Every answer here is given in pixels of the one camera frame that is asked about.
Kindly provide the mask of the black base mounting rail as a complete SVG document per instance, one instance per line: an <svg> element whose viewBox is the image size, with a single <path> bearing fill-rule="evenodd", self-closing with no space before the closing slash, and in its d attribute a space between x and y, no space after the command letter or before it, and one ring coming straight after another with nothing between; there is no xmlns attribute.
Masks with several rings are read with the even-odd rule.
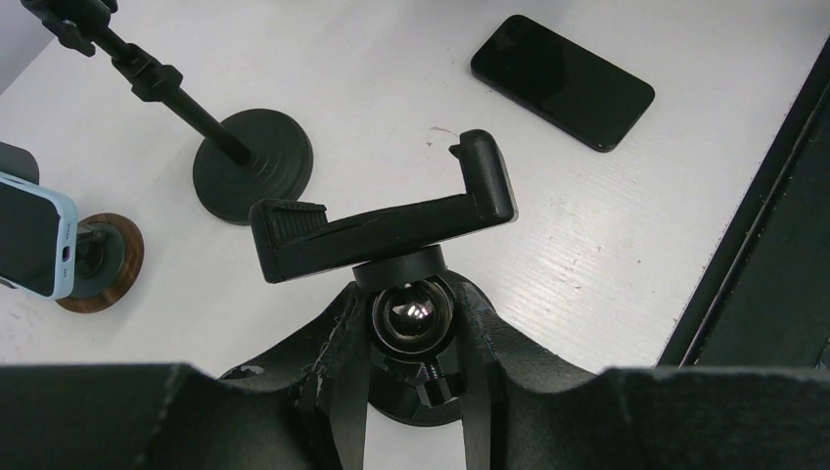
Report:
<svg viewBox="0 0 830 470"><path fill-rule="evenodd" d="M827 47L657 363L828 369Z"/></svg>

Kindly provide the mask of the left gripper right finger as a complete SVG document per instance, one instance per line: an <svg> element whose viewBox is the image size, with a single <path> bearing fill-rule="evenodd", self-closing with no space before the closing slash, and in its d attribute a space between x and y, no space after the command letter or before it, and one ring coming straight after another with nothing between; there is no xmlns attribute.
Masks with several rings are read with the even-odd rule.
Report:
<svg viewBox="0 0 830 470"><path fill-rule="evenodd" d="M805 368L591 373L454 283L470 469L825 469L829 375Z"/></svg>

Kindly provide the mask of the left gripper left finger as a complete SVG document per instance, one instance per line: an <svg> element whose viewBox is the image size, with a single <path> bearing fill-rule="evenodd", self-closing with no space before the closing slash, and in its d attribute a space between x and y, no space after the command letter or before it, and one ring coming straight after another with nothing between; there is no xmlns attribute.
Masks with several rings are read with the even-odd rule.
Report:
<svg viewBox="0 0 830 470"><path fill-rule="evenodd" d="M5 469L359 469L367 296L348 284L312 321L218 378L187 363L9 365Z"/></svg>

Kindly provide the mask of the blue-cased phone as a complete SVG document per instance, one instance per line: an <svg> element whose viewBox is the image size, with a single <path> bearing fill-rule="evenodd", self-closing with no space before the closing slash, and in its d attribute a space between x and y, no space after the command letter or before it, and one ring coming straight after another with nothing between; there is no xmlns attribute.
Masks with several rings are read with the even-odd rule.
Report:
<svg viewBox="0 0 830 470"><path fill-rule="evenodd" d="M1 174L1 280L56 301L74 287L78 213L68 196Z"/></svg>

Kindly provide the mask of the black phone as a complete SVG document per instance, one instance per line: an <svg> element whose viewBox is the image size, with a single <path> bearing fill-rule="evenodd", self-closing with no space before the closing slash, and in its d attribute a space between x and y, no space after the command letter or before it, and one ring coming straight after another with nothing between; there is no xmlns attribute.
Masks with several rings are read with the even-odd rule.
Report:
<svg viewBox="0 0 830 470"><path fill-rule="evenodd" d="M656 98L643 79L524 15L508 17L470 68L479 81L600 153L615 150Z"/></svg>

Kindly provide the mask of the black round-base phone stand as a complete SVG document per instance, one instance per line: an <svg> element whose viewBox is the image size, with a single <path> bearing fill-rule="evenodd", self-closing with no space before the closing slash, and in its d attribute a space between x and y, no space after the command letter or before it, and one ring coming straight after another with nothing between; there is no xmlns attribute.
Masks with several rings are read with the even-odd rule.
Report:
<svg viewBox="0 0 830 470"><path fill-rule="evenodd" d="M86 57L103 50L145 103L161 103L203 138L192 180L198 200L217 218L249 224L261 200L296 201L313 169L311 142L292 117L248 109L217 120L182 88L183 75L110 28L115 1L24 1L59 43Z"/></svg>

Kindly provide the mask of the brown-base phone holder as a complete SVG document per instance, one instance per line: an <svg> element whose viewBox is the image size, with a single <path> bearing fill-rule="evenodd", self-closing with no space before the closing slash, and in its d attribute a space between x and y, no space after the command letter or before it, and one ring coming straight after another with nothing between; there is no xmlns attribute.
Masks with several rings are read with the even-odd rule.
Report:
<svg viewBox="0 0 830 470"><path fill-rule="evenodd" d="M3 172L40 185L35 157L7 143L1 146ZM111 212L79 218L74 287L68 297L54 302L68 311L84 314L113 306L134 285L144 255L142 233L132 220Z"/></svg>

